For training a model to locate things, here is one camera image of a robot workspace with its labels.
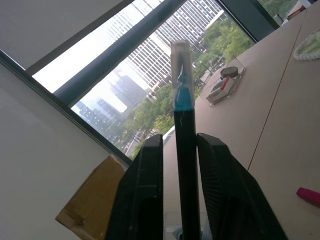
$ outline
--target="cardboard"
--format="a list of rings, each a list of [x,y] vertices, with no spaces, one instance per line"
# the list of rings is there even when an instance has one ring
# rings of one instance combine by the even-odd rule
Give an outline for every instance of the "cardboard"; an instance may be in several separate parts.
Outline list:
[[[81,240],[104,240],[119,181],[125,171],[109,156],[55,218]]]

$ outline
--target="table surface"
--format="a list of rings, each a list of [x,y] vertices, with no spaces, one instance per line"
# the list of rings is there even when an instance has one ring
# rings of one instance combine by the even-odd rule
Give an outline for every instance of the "table surface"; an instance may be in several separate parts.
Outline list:
[[[320,2],[307,9],[294,49],[320,28]],[[291,55],[249,172],[291,240],[320,239],[320,207],[299,187],[320,192],[320,60]]]

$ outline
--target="pink highlighter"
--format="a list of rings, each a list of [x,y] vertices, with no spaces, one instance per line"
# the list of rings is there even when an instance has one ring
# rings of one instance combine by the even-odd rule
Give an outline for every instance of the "pink highlighter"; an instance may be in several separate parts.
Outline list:
[[[298,189],[298,191],[296,191],[296,194],[300,198],[302,198],[302,199],[304,199],[304,200],[306,200],[306,201],[308,201],[308,202],[310,202],[312,204],[315,204],[318,207],[320,207],[320,193],[319,192],[312,191],[310,189],[300,187]]]

